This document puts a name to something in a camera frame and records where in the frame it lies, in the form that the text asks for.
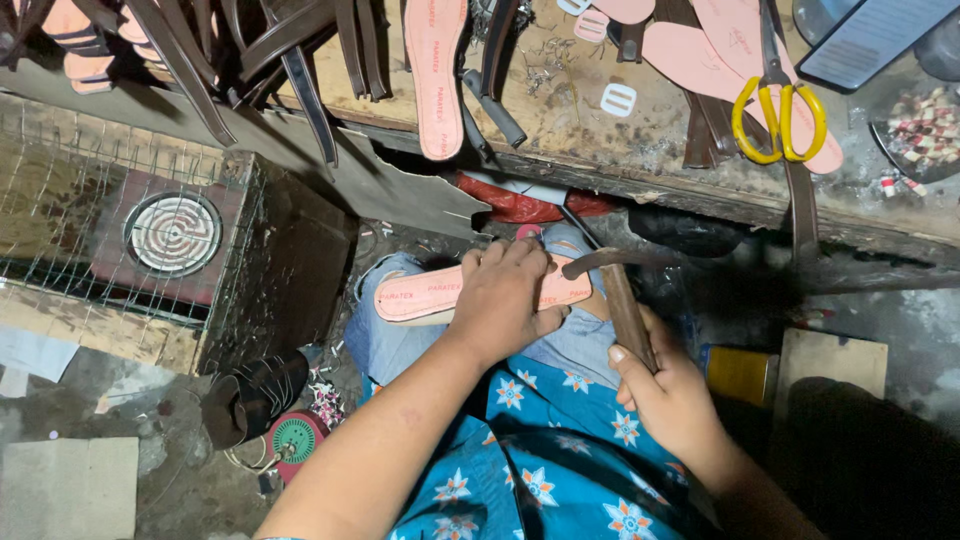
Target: wooden workbench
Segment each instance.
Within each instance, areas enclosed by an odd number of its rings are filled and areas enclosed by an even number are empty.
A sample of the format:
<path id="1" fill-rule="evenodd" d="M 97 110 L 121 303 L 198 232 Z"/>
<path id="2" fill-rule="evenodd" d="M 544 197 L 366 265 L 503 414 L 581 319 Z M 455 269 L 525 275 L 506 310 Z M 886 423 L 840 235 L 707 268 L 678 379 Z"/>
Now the wooden workbench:
<path id="1" fill-rule="evenodd" d="M 348 127 L 384 146 L 418 152 L 413 77 L 403 70 L 399 6 L 398 2 L 385 4 L 393 97 L 379 103 L 353 98 L 336 38 L 314 54 L 319 90 L 330 112 Z M 790 0 L 780 0 L 787 46 L 796 62 L 808 47 L 794 28 L 790 5 Z M 536 19 L 517 41 L 501 98 L 528 134 L 528 141 L 516 150 L 509 147 L 473 96 L 467 92 L 465 97 L 497 152 L 492 167 L 633 197 L 641 203 L 656 202 L 759 227 L 780 227 L 789 201 L 781 166 L 762 167 L 734 158 L 715 170 L 683 169 L 689 108 L 682 91 L 649 63 L 616 63 L 616 50 L 609 41 L 598 45 L 576 39 L 572 34 L 574 17 L 563 13 L 554 0 L 533 0 L 533 10 Z M 561 62 L 566 43 L 568 71 Z M 479 67 L 481 51 L 482 44 L 468 47 L 468 67 Z M 915 77 L 917 72 L 909 55 L 871 85 L 888 86 L 891 81 Z M 576 87 L 576 108 L 571 83 Z M 629 118 L 600 110 L 600 96 L 608 83 L 636 89 L 637 104 Z M 873 93 L 861 89 L 853 100 L 824 88 L 817 88 L 817 94 L 846 155 L 839 171 L 814 176 L 821 238 L 867 251 L 960 265 L 960 182 L 952 179 L 934 184 L 923 199 L 904 193 L 885 200 L 878 177 L 887 161 L 867 132 L 862 105 L 854 101 Z M 289 84 L 275 99 L 285 108 L 299 107 Z M 468 142 L 464 146 L 458 157 L 462 166 L 463 161 L 475 160 Z"/>

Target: ripped jeans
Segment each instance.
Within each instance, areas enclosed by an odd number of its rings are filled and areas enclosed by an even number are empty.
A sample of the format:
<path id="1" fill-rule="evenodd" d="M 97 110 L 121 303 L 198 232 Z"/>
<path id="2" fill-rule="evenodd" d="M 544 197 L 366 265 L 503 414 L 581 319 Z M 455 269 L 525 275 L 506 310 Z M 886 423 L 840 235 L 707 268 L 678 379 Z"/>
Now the ripped jeans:
<path id="1" fill-rule="evenodd" d="M 545 230 L 543 244 L 548 253 L 570 258 L 592 251 L 583 234 L 566 224 Z M 344 341 L 360 373 L 379 384 L 387 384 L 409 367 L 446 329 L 446 325 L 392 325 L 381 319 L 373 307 L 374 291 L 385 277 L 422 272 L 413 256 L 396 253 L 378 261 L 354 289 L 359 304 L 347 324 Z M 589 276 L 593 287 L 606 296 L 599 270 L 591 270 Z M 616 388 L 620 376 L 607 365 L 607 349 L 613 341 L 612 322 L 601 321 L 574 307 L 559 330 L 534 341 L 520 353 L 537 362 Z"/>

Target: fingernail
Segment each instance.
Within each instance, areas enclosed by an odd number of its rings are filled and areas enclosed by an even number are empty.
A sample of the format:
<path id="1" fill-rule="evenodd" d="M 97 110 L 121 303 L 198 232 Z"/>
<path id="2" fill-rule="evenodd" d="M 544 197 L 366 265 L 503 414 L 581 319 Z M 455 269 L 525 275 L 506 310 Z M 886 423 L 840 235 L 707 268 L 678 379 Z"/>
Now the fingernail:
<path id="1" fill-rule="evenodd" d="M 627 357 L 627 354 L 623 352 L 623 349 L 620 349 L 616 345 L 613 345 L 607 350 L 607 354 L 610 355 L 610 359 L 613 360 L 614 364 L 620 363 L 620 360 Z"/>

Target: hammer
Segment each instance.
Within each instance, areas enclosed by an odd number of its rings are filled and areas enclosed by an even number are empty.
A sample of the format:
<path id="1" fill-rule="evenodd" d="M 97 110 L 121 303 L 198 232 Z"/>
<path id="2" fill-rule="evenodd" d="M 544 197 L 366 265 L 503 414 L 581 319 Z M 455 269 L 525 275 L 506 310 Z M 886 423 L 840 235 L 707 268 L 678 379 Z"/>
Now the hammer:
<path id="1" fill-rule="evenodd" d="M 577 258 L 564 266 L 564 277 L 576 280 L 587 270 L 600 268 L 603 276 L 603 285 L 607 289 L 607 307 L 610 308 L 610 317 L 613 320 L 613 331 L 616 341 L 631 353 L 635 354 L 650 373 L 657 373 L 657 359 L 650 347 L 650 335 L 643 325 L 640 309 L 636 305 L 634 291 L 627 280 L 624 263 L 656 265 L 661 267 L 679 263 L 673 257 L 650 256 L 639 252 L 621 250 L 618 248 L 600 248 L 597 251 Z"/>

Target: white plastic buckle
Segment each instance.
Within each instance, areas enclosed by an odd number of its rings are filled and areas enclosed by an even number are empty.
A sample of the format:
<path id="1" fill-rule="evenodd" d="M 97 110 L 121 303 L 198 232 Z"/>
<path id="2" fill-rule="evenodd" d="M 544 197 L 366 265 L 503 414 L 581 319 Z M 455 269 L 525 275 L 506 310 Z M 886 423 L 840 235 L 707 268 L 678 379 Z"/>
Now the white plastic buckle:
<path id="1" fill-rule="evenodd" d="M 600 109 L 609 112 L 613 116 L 625 118 L 634 111 L 636 103 L 636 90 L 629 86 L 610 83 L 603 91 L 603 97 L 600 98 Z"/>
<path id="2" fill-rule="evenodd" d="M 599 43 L 607 36 L 607 25 L 610 18 L 597 10 L 586 10 L 577 17 L 573 25 L 573 35 L 593 43 Z"/>
<path id="3" fill-rule="evenodd" d="M 557 0 L 557 5 L 560 6 L 560 9 L 573 16 L 578 16 L 580 13 L 585 12 L 592 3 L 593 0 Z"/>

